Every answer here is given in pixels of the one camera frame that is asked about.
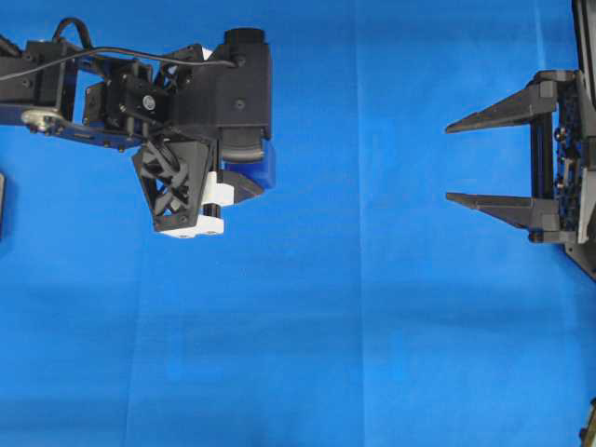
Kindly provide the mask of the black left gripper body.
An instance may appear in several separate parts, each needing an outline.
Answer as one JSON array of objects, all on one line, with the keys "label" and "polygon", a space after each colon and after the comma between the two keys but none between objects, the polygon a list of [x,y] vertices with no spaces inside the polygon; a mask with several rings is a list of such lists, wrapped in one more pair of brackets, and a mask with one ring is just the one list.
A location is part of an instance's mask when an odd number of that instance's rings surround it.
[{"label": "black left gripper body", "polygon": [[103,79],[87,89],[84,134],[95,145],[137,148],[133,164],[154,229],[170,237],[224,230],[217,143],[190,140],[168,124],[178,75],[204,64],[212,52],[200,45],[183,48],[159,58],[157,72],[144,64],[143,54],[123,48],[93,48],[83,58]]}]

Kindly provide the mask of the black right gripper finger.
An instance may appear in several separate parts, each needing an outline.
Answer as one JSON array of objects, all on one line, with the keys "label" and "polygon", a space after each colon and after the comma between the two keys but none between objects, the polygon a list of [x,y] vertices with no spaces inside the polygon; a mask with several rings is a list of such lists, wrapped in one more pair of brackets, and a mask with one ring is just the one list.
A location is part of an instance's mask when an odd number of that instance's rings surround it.
[{"label": "black right gripper finger", "polygon": [[487,196],[447,193],[446,198],[527,231],[561,229],[559,203],[554,199],[522,196]]},{"label": "black right gripper finger", "polygon": [[480,112],[454,122],[445,132],[450,134],[529,124],[540,115],[554,112],[556,105],[556,83],[552,80],[539,81]]}]

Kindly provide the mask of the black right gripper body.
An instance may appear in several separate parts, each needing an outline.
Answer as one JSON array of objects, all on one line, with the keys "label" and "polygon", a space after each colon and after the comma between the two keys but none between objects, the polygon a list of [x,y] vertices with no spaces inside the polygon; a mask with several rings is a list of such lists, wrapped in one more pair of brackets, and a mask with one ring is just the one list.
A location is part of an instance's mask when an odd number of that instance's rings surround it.
[{"label": "black right gripper body", "polygon": [[540,71],[530,82],[549,101],[531,121],[532,223],[537,243],[595,241],[595,98],[580,71]]}]

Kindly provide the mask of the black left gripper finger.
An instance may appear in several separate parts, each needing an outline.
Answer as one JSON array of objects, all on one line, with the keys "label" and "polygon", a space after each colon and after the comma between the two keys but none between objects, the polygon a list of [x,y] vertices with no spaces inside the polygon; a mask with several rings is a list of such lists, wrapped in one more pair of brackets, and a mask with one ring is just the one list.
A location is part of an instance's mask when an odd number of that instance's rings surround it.
[{"label": "black left gripper finger", "polygon": [[253,179],[232,170],[218,172],[218,205],[233,206],[261,196],[265,189]]}]

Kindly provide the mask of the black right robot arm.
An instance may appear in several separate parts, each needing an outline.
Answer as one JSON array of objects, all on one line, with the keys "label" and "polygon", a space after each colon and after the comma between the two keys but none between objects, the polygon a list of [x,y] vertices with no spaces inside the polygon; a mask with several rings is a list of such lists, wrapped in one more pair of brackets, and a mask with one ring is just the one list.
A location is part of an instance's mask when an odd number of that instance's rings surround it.
[{"label": "black right robot arm", "polygon": [[539,71],[524,89],[446,129],[529,126],[529,197],[446,197],[527,230],[534,243],[595,240],[595,4],[575,1],[572,10],[577,69]]}]

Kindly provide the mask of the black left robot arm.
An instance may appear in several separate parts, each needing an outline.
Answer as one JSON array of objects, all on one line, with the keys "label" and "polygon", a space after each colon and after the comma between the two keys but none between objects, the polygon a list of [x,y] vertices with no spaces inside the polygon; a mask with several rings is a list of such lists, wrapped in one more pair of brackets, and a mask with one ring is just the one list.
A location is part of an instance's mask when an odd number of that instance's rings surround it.
[{"label": "black left robot arm", "polygon": [[56,31],[18,47],[1,42],[1,121],[33,133],[125,151],[157,233],[220,235],[221,210],[276,183],[273,63],[260,29],[228,30],[157,56],[79,43]]}]

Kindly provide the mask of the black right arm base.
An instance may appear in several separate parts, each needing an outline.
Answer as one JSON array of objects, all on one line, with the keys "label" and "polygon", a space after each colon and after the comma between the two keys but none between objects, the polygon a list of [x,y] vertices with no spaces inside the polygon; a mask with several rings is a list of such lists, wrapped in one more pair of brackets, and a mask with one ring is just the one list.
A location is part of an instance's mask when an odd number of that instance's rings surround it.
[{"label": "black right arm base", "polygon": [[595,280],[596,244],[594,242],[565,243],[563,251],[586,275]]}]

